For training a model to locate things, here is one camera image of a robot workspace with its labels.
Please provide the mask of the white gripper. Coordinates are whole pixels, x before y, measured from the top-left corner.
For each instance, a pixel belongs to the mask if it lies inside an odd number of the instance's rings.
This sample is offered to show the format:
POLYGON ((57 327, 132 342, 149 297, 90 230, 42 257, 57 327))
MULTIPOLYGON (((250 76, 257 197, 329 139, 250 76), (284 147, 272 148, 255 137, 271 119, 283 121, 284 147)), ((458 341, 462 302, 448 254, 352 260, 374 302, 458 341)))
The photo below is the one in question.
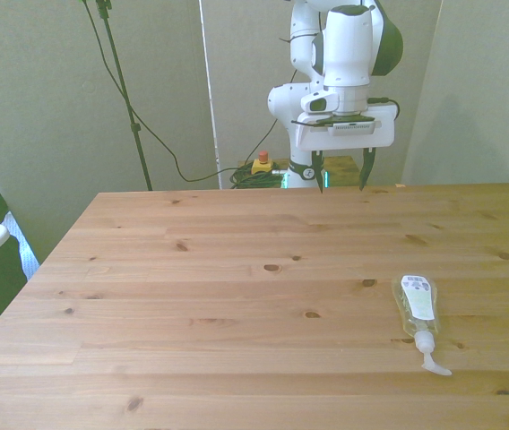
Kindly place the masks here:
POLYGON ((324 191, 322 151, 363 149, 359 189, 367 185, 375 164, 376 149, 394 141, 395 105, 373 106, 362 115, 330 116, 302 113, 295 122, 294 143, 301 151, 312 152, 312 169, 320 192, 324 191))

